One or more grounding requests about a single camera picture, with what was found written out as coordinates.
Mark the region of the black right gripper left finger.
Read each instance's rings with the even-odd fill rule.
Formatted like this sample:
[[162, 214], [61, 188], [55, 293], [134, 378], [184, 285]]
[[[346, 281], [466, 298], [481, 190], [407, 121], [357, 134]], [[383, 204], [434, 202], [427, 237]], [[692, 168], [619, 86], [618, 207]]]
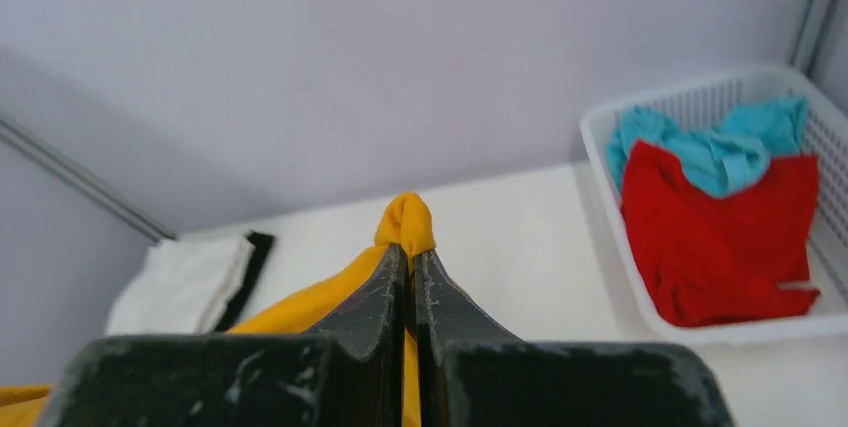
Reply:
[[398, 426], [406, 257], [305, 332], [118, 336], [67, 367], [42, 426]]

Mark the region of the yellow t shirt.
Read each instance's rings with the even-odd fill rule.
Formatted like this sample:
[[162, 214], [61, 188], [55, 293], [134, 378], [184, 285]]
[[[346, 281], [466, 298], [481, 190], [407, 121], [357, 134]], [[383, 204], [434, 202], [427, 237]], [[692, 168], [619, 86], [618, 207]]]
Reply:
[[[414, 192], [395, 197], [377, 227], [374, 244], [345, 269], [289, 295], [254, 317], [224, 331], [227, 334], [299, 334], [339, 307], [375, 272], [390, 244], [398, 244], [408, 258], [435, 249], [432, 217]], [[411, 330], [404, 338], [402, 426], [421, 426], [418, 347]], [[1, 386], [1, 426], [35, 426], [50, 387]]]

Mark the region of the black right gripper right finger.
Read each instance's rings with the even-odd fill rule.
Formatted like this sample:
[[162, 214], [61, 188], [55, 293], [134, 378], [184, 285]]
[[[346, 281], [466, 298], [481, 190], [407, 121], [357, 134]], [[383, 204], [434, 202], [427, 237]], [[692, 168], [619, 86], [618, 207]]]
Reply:
[[712, 370], [673, 343], [528, 342], [437, 253], [414, 259], [424, 426], [732, 426]]

